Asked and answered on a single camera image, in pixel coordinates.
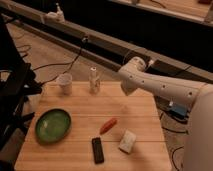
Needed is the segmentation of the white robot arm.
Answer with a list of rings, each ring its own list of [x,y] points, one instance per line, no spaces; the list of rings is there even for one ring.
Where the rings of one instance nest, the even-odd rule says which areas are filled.
[[[146,73],[146,62],[133,57],[118,73],[126,95],[137,88],[185,107],[190,112],[182,171],[213,171],[213,84]]]

